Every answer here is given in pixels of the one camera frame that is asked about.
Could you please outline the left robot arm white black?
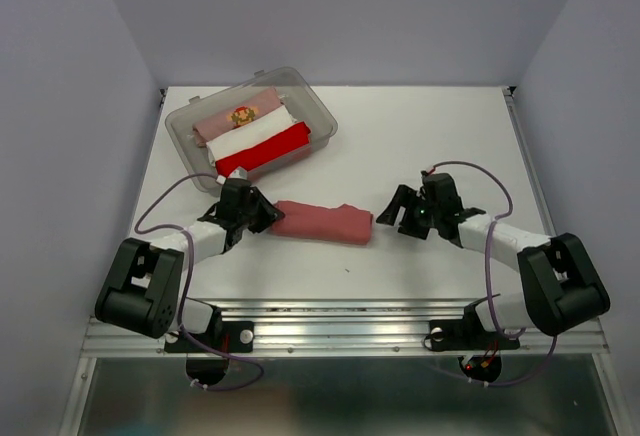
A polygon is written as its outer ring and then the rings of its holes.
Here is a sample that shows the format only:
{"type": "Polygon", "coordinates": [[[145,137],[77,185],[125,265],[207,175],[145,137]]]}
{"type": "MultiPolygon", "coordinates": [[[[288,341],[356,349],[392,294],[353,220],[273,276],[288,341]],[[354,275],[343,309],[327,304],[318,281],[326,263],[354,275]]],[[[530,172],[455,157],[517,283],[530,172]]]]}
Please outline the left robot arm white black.
{"type": "Polygon", "coordinates": [[[158,339],[176,333],[205,352],[247,353],[241,330],[229,330],[221,310],[187,296],[195,265],[229,252],[244,233],[259,234],[285,218],[249,181],[228,178],[219,200],[190,226],[134,226],[123,240],[97,297],[94,314],[104,323],[158,339]]]}

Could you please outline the dusty red t shirt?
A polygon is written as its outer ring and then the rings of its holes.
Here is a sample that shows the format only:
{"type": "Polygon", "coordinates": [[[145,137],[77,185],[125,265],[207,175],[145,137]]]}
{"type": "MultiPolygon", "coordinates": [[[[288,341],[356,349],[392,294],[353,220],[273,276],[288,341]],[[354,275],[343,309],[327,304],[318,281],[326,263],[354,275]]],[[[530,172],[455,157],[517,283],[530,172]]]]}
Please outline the dusty red t shirt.
{"type": "Polygon", "coordinates": [[[278,201],[284,218],[270,231],[277,236],[331,243],[367,245],[372,238],[373,214],[351,205],[328,208],[294,201],[278,201]]]}

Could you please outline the clear plastic storage bin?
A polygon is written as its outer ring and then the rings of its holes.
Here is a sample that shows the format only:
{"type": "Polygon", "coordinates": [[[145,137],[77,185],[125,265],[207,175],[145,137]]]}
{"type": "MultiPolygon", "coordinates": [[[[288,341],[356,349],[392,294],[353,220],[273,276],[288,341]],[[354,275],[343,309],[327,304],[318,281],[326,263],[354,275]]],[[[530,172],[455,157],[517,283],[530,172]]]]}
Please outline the clear plastic storage bin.
{"type": "Polygon", "coordinates": [[[252,180],[324,148],[338,123],[300,73],[282,67],[169,113],[165,127],[195,187],[244,170],[252,180]]]}

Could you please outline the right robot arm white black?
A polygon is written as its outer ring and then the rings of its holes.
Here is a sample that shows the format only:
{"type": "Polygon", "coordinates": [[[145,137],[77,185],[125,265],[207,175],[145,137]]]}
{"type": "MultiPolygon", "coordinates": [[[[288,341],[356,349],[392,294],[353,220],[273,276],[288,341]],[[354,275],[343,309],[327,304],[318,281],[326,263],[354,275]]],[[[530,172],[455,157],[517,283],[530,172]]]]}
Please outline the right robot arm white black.
{"type": "Polygon", "coordinates": [[[423,172],[419,189],[398,186],[376,221],[421,240],[435,231],[461,249],[482,254],[486,267],[497,261],[520,279],[516,294],[489,290],[460,318],[430,321],[424,343],[431,351],[479,350],[492,343],[515,350],[520,330],[556,337],[610,309],[609,294],[577,236],[523,231],[466,207],[447,173],[423,172]]]}

